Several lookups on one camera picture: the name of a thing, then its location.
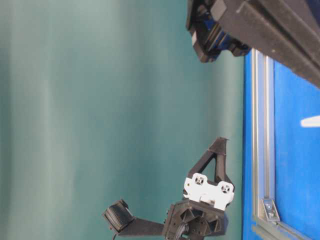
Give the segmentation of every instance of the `teal backdrop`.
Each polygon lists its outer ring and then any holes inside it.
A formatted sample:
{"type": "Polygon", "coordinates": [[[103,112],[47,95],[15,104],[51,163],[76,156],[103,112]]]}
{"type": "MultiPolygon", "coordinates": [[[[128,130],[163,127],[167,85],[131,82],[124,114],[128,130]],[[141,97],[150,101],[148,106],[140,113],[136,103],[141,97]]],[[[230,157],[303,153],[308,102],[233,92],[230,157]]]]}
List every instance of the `teal backdrop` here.
{"type": "Polygon", "coordinates": [[[1,1],[1,240],[111,239],[101,214],[121,198],[163,222],[218,136],[236,188],[215,239],[241,239],[243,58],[200,63],[186,10],[186,0],[1,1]]]}

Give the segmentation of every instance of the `blue panel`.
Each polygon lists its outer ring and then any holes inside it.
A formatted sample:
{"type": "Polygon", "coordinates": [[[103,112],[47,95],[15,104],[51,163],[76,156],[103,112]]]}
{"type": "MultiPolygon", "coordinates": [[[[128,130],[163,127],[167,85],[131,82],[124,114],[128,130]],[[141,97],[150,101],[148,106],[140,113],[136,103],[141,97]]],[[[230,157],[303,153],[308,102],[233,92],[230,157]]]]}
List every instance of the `blue panel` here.
{"type": "Polygon", "coordinates": [[[320,128],[303,128],[320,115],[320,90],[275,63],[276,205],[281,220],[320,239],[320,128]]]}
{"type": "Polygon", "coordinates": [[[244,119],[243,119],[243,179],[242,179],[242,239],[260,240],[252,231],[253,206],[252,206],[252,114],[251,114],[251,52],[245,57],[244,76],[244,119]]]}

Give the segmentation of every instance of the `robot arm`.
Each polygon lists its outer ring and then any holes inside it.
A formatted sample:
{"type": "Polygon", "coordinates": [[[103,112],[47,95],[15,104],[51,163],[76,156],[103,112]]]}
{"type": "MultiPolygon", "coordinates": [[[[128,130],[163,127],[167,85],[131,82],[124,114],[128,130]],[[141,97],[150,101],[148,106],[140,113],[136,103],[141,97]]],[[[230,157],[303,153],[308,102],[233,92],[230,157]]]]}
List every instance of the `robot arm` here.
{"type": "Polygon", "coordinates": [[[189,171],[183,199],[170,206],[164,224],[133,216],[128,205],[119,200],[102,214],[116,236],[163,236],[166,240],[203,240],[224,235],[228,225],[226,207],[232,202],[235,187],[226,174],[225,138],[219,137],[189,171]],[[203,175],[215,159],[213,181],[203,175]]]}
{"type": "Polygon", "coordinates": [[[203,63],[255,48],[320,88],[318,0],[188,0],[186,28],[203,63]]]}

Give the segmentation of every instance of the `white mounting bracket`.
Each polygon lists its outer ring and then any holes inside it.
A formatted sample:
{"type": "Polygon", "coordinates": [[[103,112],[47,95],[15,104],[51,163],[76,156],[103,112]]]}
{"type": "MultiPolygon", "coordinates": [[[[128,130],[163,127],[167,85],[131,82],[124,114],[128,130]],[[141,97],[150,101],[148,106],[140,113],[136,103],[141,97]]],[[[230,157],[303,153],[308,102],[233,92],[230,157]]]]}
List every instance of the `white mounting bracket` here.
{"type": "Polygon", "coordinates": [[[216,209],[225,210],[227,204],[234,199],[234,186],[226,181],[220,181],[217,186],[208,183],[206,175],[195,173],[192,179],[187,177],[184,182],[187,194],[183,196],[195,202],[204,202],[216,209]]]}

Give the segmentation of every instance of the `metal frame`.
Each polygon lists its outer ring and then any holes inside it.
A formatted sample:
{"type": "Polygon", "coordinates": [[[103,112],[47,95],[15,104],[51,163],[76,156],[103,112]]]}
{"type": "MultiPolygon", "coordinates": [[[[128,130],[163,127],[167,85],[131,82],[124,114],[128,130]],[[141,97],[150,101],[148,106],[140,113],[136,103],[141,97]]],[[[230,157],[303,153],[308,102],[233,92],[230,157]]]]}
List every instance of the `metal frame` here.
{"type": "Polygon", "coordinates": [[[309,240],[300,232],[266,216],[263,199],[275,199],[274,61],[252,50],[252,230],[267,240],[309,240]]]}

